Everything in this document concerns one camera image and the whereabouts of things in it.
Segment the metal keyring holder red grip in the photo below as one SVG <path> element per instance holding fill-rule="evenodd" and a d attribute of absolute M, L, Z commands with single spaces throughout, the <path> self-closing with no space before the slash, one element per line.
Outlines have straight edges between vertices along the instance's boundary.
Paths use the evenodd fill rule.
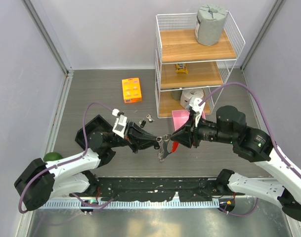
<path fill-rule="evenodd" d="M 168 149 L 168 145 L 169 142 L 171 141 L 171 135 L 170 134 L 166 134 L 162 137 L 157 137 L 156 141 L 159 145 L 159 150 L 158 150 L 158 160 L 160 163 L 163 163 L 165 158 L 170 155 L 171 153 L 174 153 L 177 148 L 179 143 L 178 142 L 173 142 L 172 143 L 172 148 L 169 150 Z"/>

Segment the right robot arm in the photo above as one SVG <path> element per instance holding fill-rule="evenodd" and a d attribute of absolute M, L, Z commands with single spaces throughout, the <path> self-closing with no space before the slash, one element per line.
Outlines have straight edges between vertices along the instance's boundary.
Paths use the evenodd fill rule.
<path fill-rule="evenodd" d="M 301 171 L 288 158 L 281 159 L 281 151 L 274 147 L 270 136 L 247 126 L 245 114 L 235 107 L 220 107 L 216 122 L 200 118 L 195 124 L 191 114 L 171 140 L 188 148 L 198 147 L 201 141 L 232 145 L 235 154 L 270 173 L 278 183 L 262 183 L 223 169 L 216 179 L 216 190 L 223 195 L 252 195 L 280 207 L 286 215 L 301 222 Z"/>

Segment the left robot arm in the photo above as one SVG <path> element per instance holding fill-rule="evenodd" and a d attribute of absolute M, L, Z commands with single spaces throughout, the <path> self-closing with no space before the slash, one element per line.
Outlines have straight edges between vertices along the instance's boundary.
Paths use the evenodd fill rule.
<path fill-rule="evenodd" d="M 136 123 L 110 125 L 101 116 L 81 128 L 75 141 L 83 152 L 67 158 L 37 158 L 14 182 L 20 195 L 18 210 L 21 214 L 64 194 L 95 195 L 98 185 L 91 170 L 107 165 L 116 154 L 113 148 L 128 146 L 137 153 L 159 147 L 157 137 Z"/>

